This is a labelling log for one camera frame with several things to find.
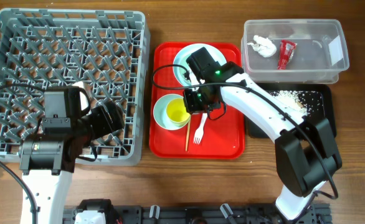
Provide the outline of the pale blue bowl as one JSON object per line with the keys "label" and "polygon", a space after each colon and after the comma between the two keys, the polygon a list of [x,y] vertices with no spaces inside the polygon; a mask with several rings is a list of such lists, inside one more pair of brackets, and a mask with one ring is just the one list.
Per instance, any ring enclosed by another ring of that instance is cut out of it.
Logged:
{"label": "pale blue bowl", "polygon": [[167,115],[166,109],[167,106],[173,100],[182,100],[183,97],[177,94],[167,94],[162,96],[154,105],[153,108],[153,117],[156,123],[165,130],[174,131],[177,129],[181,129],[188,123],[188,119],[182,122],[174,122]]}

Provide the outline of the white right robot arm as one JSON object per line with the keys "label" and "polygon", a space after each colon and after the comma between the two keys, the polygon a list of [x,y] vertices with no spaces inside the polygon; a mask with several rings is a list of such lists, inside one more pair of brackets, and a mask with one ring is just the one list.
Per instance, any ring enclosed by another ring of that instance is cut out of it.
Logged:
{"label": "white right robot arm", "polygon": [[221,65],[204,47],[186,60],[185,77],[191,87],[184,90],[188,113],[209,114],[214,109],[235,108],[255,123],[273,141],[277,173],[283,182],[275,201],[280,215],[295,222],[310,207],[320,188],[342,166],[335,136],[328,119],[307,117],[284,105],[260,88],[234,62]]}

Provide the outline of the red snack wrapper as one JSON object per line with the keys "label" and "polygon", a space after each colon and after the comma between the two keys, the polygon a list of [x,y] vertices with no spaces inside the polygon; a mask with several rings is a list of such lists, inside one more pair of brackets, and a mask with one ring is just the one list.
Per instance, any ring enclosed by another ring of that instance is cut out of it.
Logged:
{"label": "red snack wrapper", "polygon": [[289,41],[289,40],[281,40],[280,42],[280,51],[279,51],[279,60],[277,69],[285,70],[288,63],[293,57],[294,51],[297,47],[297,44]]}

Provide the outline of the white tissue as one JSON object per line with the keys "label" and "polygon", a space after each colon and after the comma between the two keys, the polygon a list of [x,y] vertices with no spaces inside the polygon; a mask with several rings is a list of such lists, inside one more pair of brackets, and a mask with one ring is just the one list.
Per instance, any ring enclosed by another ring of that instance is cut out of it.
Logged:
{"label": "white tissue", "polygon": [[247,45],[251,46],[254,51],[258,52],[264,58],[273,56],[277,51],[276,45],[271,40],[259,35],[254,35],[253,41]]}

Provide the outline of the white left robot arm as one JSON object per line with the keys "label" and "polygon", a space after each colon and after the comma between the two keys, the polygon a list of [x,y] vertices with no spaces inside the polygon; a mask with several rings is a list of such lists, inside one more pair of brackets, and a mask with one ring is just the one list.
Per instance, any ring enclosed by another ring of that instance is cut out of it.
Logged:
{"label": "white left robot arm", "polygon": [[123,112],[114,102],[81,108],[78,86],[44,92],[42,132],[28,135],[19,147],[24,193],[21,223],[61,223],[75,161],[93,140],[124,127]]}

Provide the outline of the yellow plastic cup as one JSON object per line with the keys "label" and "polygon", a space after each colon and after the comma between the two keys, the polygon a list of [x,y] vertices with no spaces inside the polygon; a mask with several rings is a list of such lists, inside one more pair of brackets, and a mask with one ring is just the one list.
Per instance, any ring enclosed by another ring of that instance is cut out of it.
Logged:
{"label": "yellow plastic cup", "polygon": [[166,115],[170,122],[178,127],[184,126],[191,115],[186,111],[184,100],[182,98],[175,98],[171,100],[166,107]]}

